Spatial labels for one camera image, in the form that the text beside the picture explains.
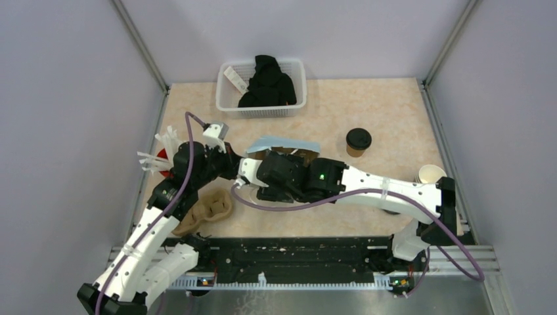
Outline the light blue paper bag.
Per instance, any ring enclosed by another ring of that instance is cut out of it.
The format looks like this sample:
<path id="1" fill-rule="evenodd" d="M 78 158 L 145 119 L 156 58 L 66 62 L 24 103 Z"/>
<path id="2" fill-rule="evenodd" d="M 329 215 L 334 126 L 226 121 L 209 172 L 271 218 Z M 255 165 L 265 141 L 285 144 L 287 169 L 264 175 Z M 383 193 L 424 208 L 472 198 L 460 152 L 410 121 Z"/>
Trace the light blue paper bag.
<path id="1" fill-rule="evenodd" d="M 311 150 L 319 153 L 319 155 L 321 153 L 321 145 L 318 142 L 266 135 L 255 140 L 246 149 L 246 155 L 271 147 L 298 148 Z M 271 188 L 253 188 L 250 192 L 250 201 L 257 205 L 269 207 L 289 207 L 295 203 L 291 196 Z"/>

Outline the brown paper coffee cup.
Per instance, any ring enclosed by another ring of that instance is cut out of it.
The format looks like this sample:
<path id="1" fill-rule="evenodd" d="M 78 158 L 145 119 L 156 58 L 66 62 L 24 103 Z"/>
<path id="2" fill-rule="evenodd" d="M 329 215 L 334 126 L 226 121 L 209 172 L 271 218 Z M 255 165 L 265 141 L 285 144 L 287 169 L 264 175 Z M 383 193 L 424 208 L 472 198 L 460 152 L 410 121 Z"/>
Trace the brown paper coffee cup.
<path id="1" fill-rule="evenodd" d="M 359 158 L 361 157 L 364 153 L 365 153 L 365 149 L 360 150 L 360 149 L 356 149 L 356 148 L 352 148 L 350 146 L 348 146 L 346 148 L 346 152 L 349 156 L 353 157 L 353 158 Z"/>

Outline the black coffee cup lid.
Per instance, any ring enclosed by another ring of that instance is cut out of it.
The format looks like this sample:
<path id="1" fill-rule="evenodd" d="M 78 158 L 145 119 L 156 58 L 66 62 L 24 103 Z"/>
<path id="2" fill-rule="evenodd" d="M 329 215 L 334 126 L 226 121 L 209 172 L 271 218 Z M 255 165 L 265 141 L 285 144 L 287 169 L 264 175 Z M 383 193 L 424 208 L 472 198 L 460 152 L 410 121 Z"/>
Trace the black coffee cup lid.
<path id="1" fill-rule="evenodd" d="M 371 134 L 363 128 L 351 129 L 345 137 L 347 146 L 354 150 L 366 150 L 372 144 Z"/>

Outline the stack of paper cups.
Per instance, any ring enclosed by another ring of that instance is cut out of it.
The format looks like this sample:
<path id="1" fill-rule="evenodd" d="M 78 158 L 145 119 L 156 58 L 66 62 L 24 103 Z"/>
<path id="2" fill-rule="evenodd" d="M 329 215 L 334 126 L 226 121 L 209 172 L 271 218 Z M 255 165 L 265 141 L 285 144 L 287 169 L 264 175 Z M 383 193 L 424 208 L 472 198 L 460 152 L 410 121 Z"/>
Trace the stack of paper cups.
<path id="1" fill-rule="evenodd" d="M 421 184 L 436 183 L 440 178 L 446 177 L 447 173 L 439 166 L 427 164 L 421 166 L 414 181 Z"/>

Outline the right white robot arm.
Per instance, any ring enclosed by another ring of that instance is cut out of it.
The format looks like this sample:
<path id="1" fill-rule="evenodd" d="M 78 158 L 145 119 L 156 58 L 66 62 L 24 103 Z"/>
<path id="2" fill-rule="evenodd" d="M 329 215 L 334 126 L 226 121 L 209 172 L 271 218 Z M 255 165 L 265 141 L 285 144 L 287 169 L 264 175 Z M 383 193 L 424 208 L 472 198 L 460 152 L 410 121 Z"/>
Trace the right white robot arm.
<path id="1" fill-rule="evenodd" d="M 362 171 L 342 161 L 316 158 L 308 165 L 295 156 L 269 154 L 240 162 L 240 178 L 292 198 L 292 210 L 326 203 L 363 205 L 410 216 L 411 222 L 390 241 L 386 264 L 403 270 L 429 246 L 456 245 L 456 183 L 441 177 L 434 183 L 407 182 Z"/>

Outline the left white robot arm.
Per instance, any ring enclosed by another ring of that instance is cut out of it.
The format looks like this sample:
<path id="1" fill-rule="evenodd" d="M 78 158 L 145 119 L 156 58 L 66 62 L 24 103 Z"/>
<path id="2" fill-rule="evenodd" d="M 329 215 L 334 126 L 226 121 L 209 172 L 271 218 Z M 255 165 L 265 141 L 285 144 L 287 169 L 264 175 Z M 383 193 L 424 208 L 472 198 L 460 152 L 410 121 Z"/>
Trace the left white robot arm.
<path id="1" fill-rule="evenodd" d="M 210 265 L 209 251 L 187 243 L 176 245 L 156 264 L 152 259 L 199 200 L 201 188 L 219 177 L 235 178 L 240 156 L 228 142 L 210 146 L 188 141 L 174 160 L 170 177 L 155 187 L 116 258 L 94 282 L 78 289 L 78 300 L 88 314 L 147 314 L 177 278 Z"/>

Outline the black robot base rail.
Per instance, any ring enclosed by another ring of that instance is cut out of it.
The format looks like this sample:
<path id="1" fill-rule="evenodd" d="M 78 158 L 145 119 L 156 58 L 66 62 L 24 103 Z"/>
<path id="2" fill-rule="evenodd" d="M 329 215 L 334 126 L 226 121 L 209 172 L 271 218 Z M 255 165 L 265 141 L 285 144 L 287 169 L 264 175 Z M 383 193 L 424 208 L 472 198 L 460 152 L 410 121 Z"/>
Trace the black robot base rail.
<path id="1" fill-rule="evenodd" d="M 415 276 L 426 266 L 421 252 L 411 261 L 396 259 L 388 237 L 203 238 L 166 240 L 200 250 L 193 272 L 216 276 L 217 284 L 371 284 L 380 275 Z"/>

